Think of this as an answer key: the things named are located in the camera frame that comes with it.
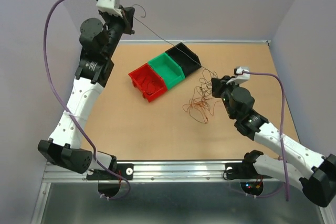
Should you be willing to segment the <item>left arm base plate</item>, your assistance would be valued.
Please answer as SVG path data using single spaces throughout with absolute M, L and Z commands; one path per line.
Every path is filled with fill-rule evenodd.
M 86 180 L 99 181 L 99 180 L 118 180 L 119 178 L 110 174 L 106 170 L 90 170 L 90 174 L 86 174 Z M 134 165 L 132 163 L 118 163 L 114 173 L 124 177 L 127 180 L 133 179 Z

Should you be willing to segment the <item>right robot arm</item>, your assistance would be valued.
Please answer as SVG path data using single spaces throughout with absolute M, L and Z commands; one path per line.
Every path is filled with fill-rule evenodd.
M 255 99 L 241 87 L 249 73 L 212 78 L 212 96 L 220 98 L 237 131 L 277 153 L 274 159 L 259 151 L 247 153 L 242 161 L 244 175 L 266 175 L 285 184 L 285 196 L 293 186 L 315 205 L 327 207 L 335 197 L 335 155 L 317 153 L 283 133 L 254 110 Z

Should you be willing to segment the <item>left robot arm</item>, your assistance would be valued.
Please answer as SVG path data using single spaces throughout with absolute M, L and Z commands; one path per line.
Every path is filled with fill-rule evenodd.
M 71 95 L 58 125 L 37 147 L 50 163 L 79 174 L 98 170 L 106 179 L 116 175 L 116 157 L 96 148 L 82 149 L 81 139 L 91 110 L 111 75 L 111 57 L 121 36 L 134 34 L 134 13 L 134 7 L 122 8 L 121 16 L 100 11 L 102 19 L 89 18 L 81 24 L 82 49 Z

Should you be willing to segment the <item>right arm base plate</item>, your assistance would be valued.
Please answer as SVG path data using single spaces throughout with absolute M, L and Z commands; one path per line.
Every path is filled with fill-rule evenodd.
M 235 179 L 257 179 L 257 178 L 271 178 L 266 175 L 261 175 L 256 172 L 255 168 L 251 164 L 239 163 L 226 163 L 223 171 L 223 178 L 225 180 Z

